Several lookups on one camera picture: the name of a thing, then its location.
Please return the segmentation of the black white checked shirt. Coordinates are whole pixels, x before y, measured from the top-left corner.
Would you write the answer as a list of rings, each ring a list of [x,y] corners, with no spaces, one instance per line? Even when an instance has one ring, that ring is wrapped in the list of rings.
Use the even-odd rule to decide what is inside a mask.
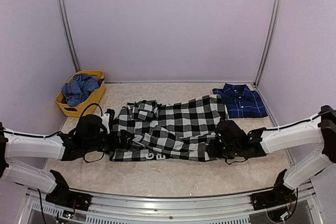
[[[117,146],[112,162],[183,159],[208,162],[216,159],[210,144],[218,138],[215,129],[227,119],[219,95],[212,94],[186,103],[159,104],[143,100],[123,106],[113,120]]]

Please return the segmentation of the yellow plastic basket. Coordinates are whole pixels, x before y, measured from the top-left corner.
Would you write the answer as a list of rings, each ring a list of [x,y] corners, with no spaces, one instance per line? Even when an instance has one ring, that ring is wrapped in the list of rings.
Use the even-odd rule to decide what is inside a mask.
[[[56,96],[56,103],[67,117],[93,113],[105,92],[101,70],[83,70],[74,74]]]

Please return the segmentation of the blue plaid shirt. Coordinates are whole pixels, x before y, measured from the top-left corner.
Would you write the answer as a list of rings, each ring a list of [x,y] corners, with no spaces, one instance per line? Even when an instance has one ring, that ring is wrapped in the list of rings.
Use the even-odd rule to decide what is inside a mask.
[[[225,104],[229,118],[265,118],[268,116],[265,105],[257,91],[246,84],[226,83],[222,89],[213,89]]]

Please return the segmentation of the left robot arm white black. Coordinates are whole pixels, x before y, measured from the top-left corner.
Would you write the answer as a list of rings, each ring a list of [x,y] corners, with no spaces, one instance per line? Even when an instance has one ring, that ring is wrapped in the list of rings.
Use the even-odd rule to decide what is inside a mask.
[[[1,179],[36,188],[52,204],[87,211],[92,196],[71,190],[60,172],[48,172],[18,160],[20,157],[55,159],[63,162],[84,159],[91,152],[109,154],[127,145],[125,131],[117,133],[114,111],[102,116],[81,117],[69,133],[32,135],[1,127]]]

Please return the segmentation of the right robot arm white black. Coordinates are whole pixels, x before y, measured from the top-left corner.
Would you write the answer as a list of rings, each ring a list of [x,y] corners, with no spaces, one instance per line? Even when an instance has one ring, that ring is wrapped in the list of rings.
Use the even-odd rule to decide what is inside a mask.
[[[245,133],[234,121],[222,121],[206,151],[211,157],[234,159],[263,157],[275,151],[306,144],[317,147],[300,162],[279,173],[272,190],[251,195],[254,210],[297,199],[295,190],[306,180],[335,164],[335,110],[329,105],[317,114],[287,125]]]

